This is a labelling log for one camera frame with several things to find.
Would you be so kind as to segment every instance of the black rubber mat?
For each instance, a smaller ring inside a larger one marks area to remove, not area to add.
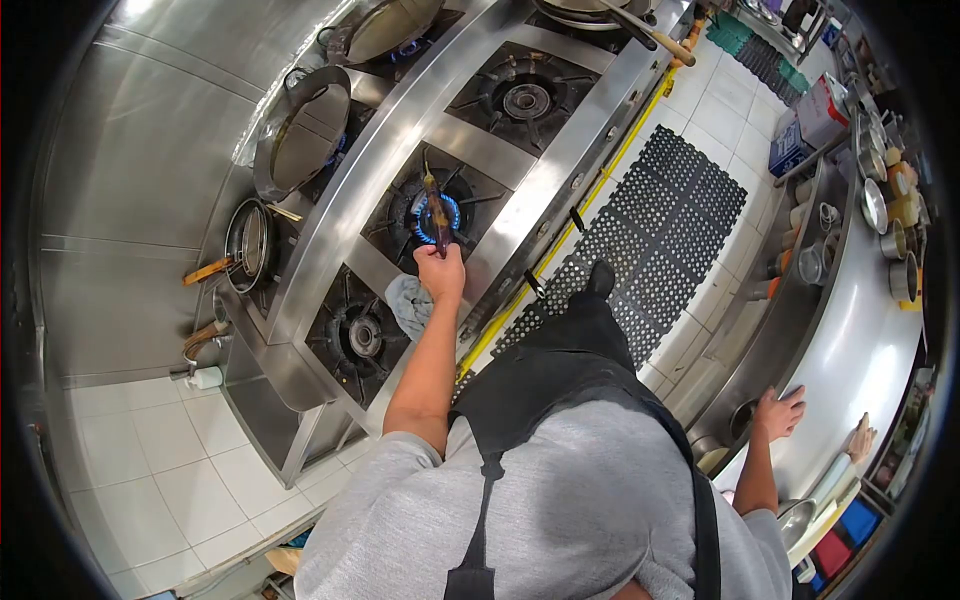
[[[743,208],[747,192],[683,138],[657,126],[611,201],[547,281],[545,298],[524,308],[493,355],[562,314],[590,268],[616,272],[609,299],[639,367],[703,282]]]
[[[780,73],[780,64],[786,59],[766,39],[752,36],[734,58],[750,69],[787,106],[793,107],[803,95]]]

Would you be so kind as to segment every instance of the stainless steel counter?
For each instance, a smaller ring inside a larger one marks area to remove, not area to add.
[[[879,238],[859,210],[862,185],[850,186],[840,264],[819,322],[778,390],[806,386],[804,420],[790,438],[771,445],[780,499],[803,498],[826,472],[863,416],[886,436],[900,405],[920,339],[922,313],[901,311],[890,297]],[[870,464],[879,444],[866,464]],[[735,448],[713,478],[732,490],[747,446]]]

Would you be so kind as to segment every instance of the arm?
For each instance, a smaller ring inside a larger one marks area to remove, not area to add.
[[[777,485],[770,462],[770,442],[787,438],[804,416],[806,402],[804,386],[777,400],[777,393],[768,388],[756,406],[754,425],[750,432],[747,461],[736,482],[733,509],[741,516],[757,509],[769,509],[777,514]]]
[[[435,250],[433,246],[421,246],[414,251],[420,282],[433,298],[433,312],[387,406],[383,433],[409,431],[444,456],[446,414],[456,377],[457,310],[465,273],[459,246],[450,244],[446,259],[433,253]]]

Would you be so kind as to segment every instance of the hand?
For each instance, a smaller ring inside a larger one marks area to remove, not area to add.
[[[773,388],[767,388],[754,412],[754,430],[764,435],[768,442],[789,438],[794,427],[804,417],[806,402],[803,402],[806,387],[800,386],[783,400],[777,400]]]
[[[460,255],[460,246],[450,244],[446,247],[446,258],[440,258],[436,246],[420,246],[414,250],[414,260],[420,268],[420,283],[430,293],[434,303],[454,301],[460,303],[464,294],[464,259]]]

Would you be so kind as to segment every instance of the black shoe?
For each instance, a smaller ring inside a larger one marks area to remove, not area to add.
[[[590,270],[590,279],[587,281],[585,292],[606,300],[613,291],[613,284],[616,283],[616,274],[613,267],[603,258],[593,263],[593,269]]]

